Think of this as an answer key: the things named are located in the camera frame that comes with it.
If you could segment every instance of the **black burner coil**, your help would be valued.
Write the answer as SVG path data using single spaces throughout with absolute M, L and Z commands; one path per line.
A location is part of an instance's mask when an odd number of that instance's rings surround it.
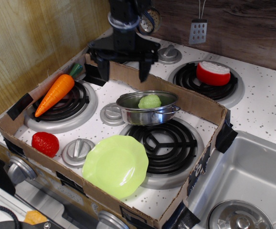
M 156 133 L 168 135 L 173 141 L 160 143 L 155 137 Z M 197 141 L 186 126 L 175 120 L 153 126 L 132 126 L 128 135 L 143 143 L 149 158 L 147 172 L 151 174 L 183 171 L 196 156 Z M 171 148 L 171 150 L 159 155 L 159 150 L 164 148 Z
M 196 78 L 195 63 L 188 63 L 177 71 L 174 76 L 174 83 L 178 86 L 185 87 L 211 99 L 219 100 L 231 95 L 235 91 L 238 79 L 231 73 L 230 81 L 223 86 L 211 86 L 200 82 Z
M 40 105 L 42 98 L 36 101 L 33 104 L 33 107 L 37 110 Z M 87 96 L 85 87 L 79 82 L 74 83 L 74 87 L 71 91 L 63 98 L 60 102 L 58 102 L 55 106 L 50 108 L 44 114 L 39 117 L 35 117 L 33 112 L 33 118 L 39 121 L 59 121 L 66 119 L 74 114 L 76 114 L 82 107 L 89 103 L 89 97 Z

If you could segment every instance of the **stainless steel sink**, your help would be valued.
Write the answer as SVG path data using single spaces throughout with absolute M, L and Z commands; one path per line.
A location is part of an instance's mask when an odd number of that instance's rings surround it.
M 276 144 L 239 132 L 223 154 L 214 151 L 205 175 L 189 195 L 188 208 L 207 227 L 207 218 L 217 204 L 241 200 L 262 210 L 276 229 Z

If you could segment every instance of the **stove knob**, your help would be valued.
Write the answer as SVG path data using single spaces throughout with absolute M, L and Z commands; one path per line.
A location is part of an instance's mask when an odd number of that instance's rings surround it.
M 96 229 L 129 229 L 118 217 L 107 211 L 100 211 Z
M 162 64 L 174 64 L 180 61 L 181 58 L 181 52 L 175 49 L 173 45 L 158 51 L 158 62 Z
M 16 156 L 10 158 L 9 178 L 13 184 L 19 184 L 25 179 L 34 180 L 37 175 L 34 170 L 23 160 Z
M 78 138 L 66 145 L 62 152 L 62 158 L 70 167 L 82 167 L 87 154 L 93 147 L 95 144 L 92 141 Z
M 124 124 L 121 110 L 116 103 L 111 103 L 103 107 L 100 112 L 100 118 L 106 125 L 118 126 Z

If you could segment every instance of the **wooden wall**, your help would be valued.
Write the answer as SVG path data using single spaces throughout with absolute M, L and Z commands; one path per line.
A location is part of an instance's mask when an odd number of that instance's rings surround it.
M 276 70 L 276 0 L 207 0 L 206 43 L 196 45 L 189 34 L 198 0 L 155 0 L 155 8 L 162 24 L 154 37 Z
M 110 26 L 108 0 L 0 0 L 0 114 Z

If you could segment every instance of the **toy carrot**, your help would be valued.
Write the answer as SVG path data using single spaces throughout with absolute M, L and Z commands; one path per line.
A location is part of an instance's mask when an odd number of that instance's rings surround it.
M 78 75 L 82 69 L 83 67 L 77 63 L 73 66 L 69 74 L 62 74 L 57 78 L 45 97 L 42 99 L 41 104 L 38 106 L 35 112 L 35 117 L 41 116 L 71 91 L 74 86 L 74 77 Z

